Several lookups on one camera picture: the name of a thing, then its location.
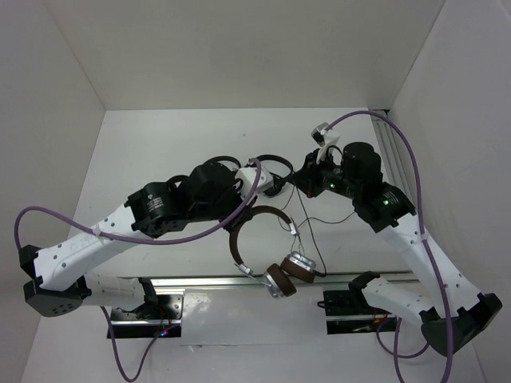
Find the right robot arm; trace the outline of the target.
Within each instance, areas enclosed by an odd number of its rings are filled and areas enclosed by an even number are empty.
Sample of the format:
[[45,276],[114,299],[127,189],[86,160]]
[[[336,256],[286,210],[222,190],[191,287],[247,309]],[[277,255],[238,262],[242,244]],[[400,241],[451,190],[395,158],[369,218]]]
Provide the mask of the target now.
[[383,180],[381,166],[367,143],[348,144],[340,163],[318,148],[306,155],[293,183],[309,198],[329,191],[350,199],[356,215],[397,251],[426,289],[425,295],[414,294],[367,271],[349,284],[351,309],[385,310],[417,326],[437,353],[456,353],[491,323],[501,300],[482,293],[456,268],[406,195]]

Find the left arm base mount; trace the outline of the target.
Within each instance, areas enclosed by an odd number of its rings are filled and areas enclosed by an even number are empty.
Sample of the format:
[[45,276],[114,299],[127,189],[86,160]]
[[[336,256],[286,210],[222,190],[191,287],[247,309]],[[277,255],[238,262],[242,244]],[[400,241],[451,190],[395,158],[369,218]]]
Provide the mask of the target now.
[[131,310],[112,308],[109,319],[116,339],[180,338],[184,309],[184,290],[157,293],[148,278],[137,280],[142,288],[142,303]]

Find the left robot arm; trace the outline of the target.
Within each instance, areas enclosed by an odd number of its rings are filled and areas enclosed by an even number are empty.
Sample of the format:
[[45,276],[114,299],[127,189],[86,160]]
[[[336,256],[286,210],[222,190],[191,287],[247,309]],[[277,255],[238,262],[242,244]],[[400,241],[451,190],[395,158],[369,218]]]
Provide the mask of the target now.
[[262,173],[257,159],[237,172],[206,162],[188,176],[146,184],[91,227],[33,206],[32,211],[80,232],[52,247],[18,246],[20,267],[30,277],[23,287],[26,303],[47,318],[80,306],[111,306],[137,318],[151,317],[161,304],[149,278],[105,277],[93,269],[136,245],[190,243],[229,228],[256,197]]

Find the brown silver over-ear headphones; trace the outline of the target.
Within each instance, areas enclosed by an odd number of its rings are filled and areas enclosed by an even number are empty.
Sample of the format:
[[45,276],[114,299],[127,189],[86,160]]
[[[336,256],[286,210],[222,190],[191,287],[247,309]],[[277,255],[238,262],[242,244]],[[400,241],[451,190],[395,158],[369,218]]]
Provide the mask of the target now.
[[[281,219],[287,226],[287,233],[296,242],[300,239],[299,230],[295,221],[287,213],[276,207],[268,205],[252,208],[253,218],[272,216]],[[244,250],[240,246],[241,235],[250,221],[228,232],[228,250],[232,265],[239,275],[246,275],[256,279],[274,299],[289,298],[297,293],[297,283],[312,286],[317,278],[317,263],[302,251],[282,245],[269,245],[266,239],[254,242],[254,250]]]

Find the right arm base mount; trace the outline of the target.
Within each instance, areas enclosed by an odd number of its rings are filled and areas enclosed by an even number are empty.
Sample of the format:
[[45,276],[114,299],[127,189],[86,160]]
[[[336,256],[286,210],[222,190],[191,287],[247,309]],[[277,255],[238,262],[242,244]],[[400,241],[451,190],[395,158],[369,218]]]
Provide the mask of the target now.
[[397,319],[385,310],[362,304],[349,290],[325,290],[316,303],[326,315],[327,334],[394,332]]

